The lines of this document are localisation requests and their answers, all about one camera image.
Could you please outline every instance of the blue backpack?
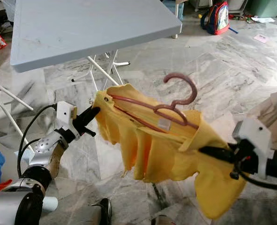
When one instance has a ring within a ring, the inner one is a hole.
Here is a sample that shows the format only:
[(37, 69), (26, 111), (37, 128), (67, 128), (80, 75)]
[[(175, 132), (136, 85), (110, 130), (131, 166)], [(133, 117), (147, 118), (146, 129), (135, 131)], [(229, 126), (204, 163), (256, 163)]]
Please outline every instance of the blue backpack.
[[(222, 34), (229, 29), (228, 18), (228, 3), (227, 1), (214, 4), (210, 9), (202, 16), (201, 26), (209, 34)], [(205, 18), (209, 16), (207, 23), (205, 24)]]

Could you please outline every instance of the pink plastic hanger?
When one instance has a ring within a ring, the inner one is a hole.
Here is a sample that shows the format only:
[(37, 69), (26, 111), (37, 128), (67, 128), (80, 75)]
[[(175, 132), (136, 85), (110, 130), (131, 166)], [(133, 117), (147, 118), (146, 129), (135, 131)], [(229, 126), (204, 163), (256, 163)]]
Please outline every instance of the pink plastic hanger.
[[(157, 115), (160, 115), (168, 120), (171, 120), (177, 124), (180, 124), (182, 126), (191, 126), (195, 129), (198, 129), (199, 126), (195, 125), (194, 123), (191, 123), (187, 120), (186, 116), (179, 110), (176, 108), (176, 105), (188, 105), (190, 103), (192, 103), (194, 101), (194, 99), (196, 98), (196, 95), (197, 95), (197, 89), (195, 87), (195, 84), (192, 82), (192, 80), (190, 78), (188, 78), (187, 76), (184, 76), (183, 74), (181, 73), (170, 73), (168, 74), (167, 76), (165, 76), (165, 78), (163, 79), (163, 82), (164, 83), (167, 83), (171, 78), (180, 78), (184, 81), (186, 81), (189, 86), (191, 87), (192, 89), (192, 93), (190, 95), (189, 98), (187, 99), (184, 99), (184, 100), (174, 100), (172, 101), (171, 105), (164, 105), (164, 104), (160, 104), (160, 105), (156, 105), (156, 106), (153, 106), (153, 105), (149, 105), (147, 103), (144, 103), (144, 102), (141, 102), (141, 101), (138, 101), (138, 100), (135, 100), (135, 99), (132, 99), (132, 98), (127, 98), (127, 97), (123, 97), (123, 96), (118, 96), (118, 95), (110, 95), (113, 99), (117, 99), (117, 100), (122, 100), (122, 101), (126, 101), (126, 102), (130, 102), (130, 103), (133, 103), (133, 104), (136, 104), (136, 105), (141, 105), (141, 106), (144, 106), (144, 107), (147, 107), (149, 109), (152, 109), (153, 112)], [(130, 114), (129, 112), (123, 110), (123, 109), (120, 109), (119, 107), (117, 106), (114, 106), (115, 108), (117, 108), (118, 110), (124, 112), (125, 114), (129, 115), (130, 117), (132, 117), (133, 119), (137, 120), (138, 122), (142, 123), (143, 125), (153, 129), (153, 130), (156, 130), (156, 131), (159, 131), (159, 132), (164, 132), (162, 131), (161, 129), (143, 121), (142, 119), (140, 118), (137, 118), (136, 116)], [(169, 110), (172, 110), (174, 111), (175, 113), (177, 113), (181, 118), (182, 118), (182, 121), (181, 120), (178, 120), (170, 115), (167, 115), (163, 112), (160, 112), (159, 109), (169, 109)]]

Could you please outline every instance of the yellow shirt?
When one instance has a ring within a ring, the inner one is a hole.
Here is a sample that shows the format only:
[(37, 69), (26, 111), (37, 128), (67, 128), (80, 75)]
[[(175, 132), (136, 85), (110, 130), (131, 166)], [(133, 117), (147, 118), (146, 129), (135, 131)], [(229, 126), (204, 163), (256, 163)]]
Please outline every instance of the yellow shirt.
[[(166, 179), (184, 180), (199, 173), (195, 179), (195, 190), (204, 214), (208, 218), (218, 218), (230, 208), (244, 188), (245, 181), (230, 178), (232, 164), (198, 151), (204, 146), (228, 149), (227, 143), (202, 119), (199, 111), (183, 112), (188, 121), (199, 126), (197, 130), (171, 122), (167, 133), (161, 133), (145, 127), (114, 106), (153, 126), (157, 126), (162, 117), (149, 108), (112, 99), (110, 95), (132, 98), (150, 105), (158, 105), (159, 102), (144, 96), (130, 84), (110, 87), (98, 91), (96, 95), (93, 106), (101, 108), (96, 116), (99, 131), (105, 140), (112, 144), (120, 143), (124, 167), (131, 170), (134, 166), (135, 179), (156, 183)], [(177, 117), (170, 110), (163, 111)]]

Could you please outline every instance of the gray table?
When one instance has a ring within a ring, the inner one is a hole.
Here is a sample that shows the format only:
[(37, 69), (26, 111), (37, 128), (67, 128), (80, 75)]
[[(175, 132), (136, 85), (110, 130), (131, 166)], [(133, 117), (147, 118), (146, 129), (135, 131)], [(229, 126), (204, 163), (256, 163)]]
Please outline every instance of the gray table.
[(24, 72), (171, 36), (181, 26), (159, 0), (17, 0), (10, 64)]

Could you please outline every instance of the cable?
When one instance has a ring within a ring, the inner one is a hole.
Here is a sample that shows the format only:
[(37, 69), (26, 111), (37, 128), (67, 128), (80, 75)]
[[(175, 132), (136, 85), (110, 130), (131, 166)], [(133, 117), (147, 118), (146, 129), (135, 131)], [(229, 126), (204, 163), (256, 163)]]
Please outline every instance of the cable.
[(39, 140), (40, 140), (40, 138), (38, 138), (38, 139), (34, 139), (34, 140), (30, 141), (28, 144), (26, 144), (26, 145), (25, 145), (25, 147), (22, 149), (22, 152), (21, 152), (21, 157), (18, 159), (18, 162), (17, 162), (17, 166), (18, 166), (18, 168), (21, 168), (21, 160), (22, 160), (22, 156), (23, 156), (24, 152), (26, 151), (26, 149), (28, 148), (28, 146), (29, 146), (29, 145), (31, 145), (31, 144), (32, 144), (32, 143), (34, 143), (34, 142), (39, 141)]
[(252, 178), (249, 178), (247, 175), (245, 175), (244, 172), (242, 172), (241, 168), (240, 168), (240, 162), (235, 162), (234, 163), (234, 168), (235, 170), (238, 172), (238, 174), (245, 179), (246, 181), (255, 184), (257, 186), (263, 187), (263, 188), (269, 188), (269, 189), (274, 189), (277, 190), (277, 184), (270, 184), (270, 183), (266, 183), (266, 182), (261, 182), (258, 180), (254, 180)]
[(28, 124), (28, 126), (26, 127), (26, 129), (25, 129), (25, 131), (24, 131), (24, 134), (23, 134), (22, 139), (21, 139), (21, 142), (20, 142), (20, 147), (19, 147), (19, 149), (18, 149), (18, 154), (17, 154), (17, 173), (18, 173), (19, 178), (22, 176), (20, 161), (21, 161), (21, 159), (22, 159), (22, 156), (21, 156), (21, 153), (22, 153), (22, 144), (24, 143), (26, 134), (27, 134), (29, 128), (31, 127), (31, 125), (33, 124), (33, 122), (37, 119), (37, 117), (38, 117), (44, 110), (46, 110), (47, 108), (51, 108), (51, 107), (54, 108), (54, 109), (56, 109), (56, 108), (57, 108), (57, 104), (47, 105), (47, 106), (45, 106), (44, 108), (42, 108), (42, 109), (36, 114), (36, 116), (31, 120), (31, 122)]

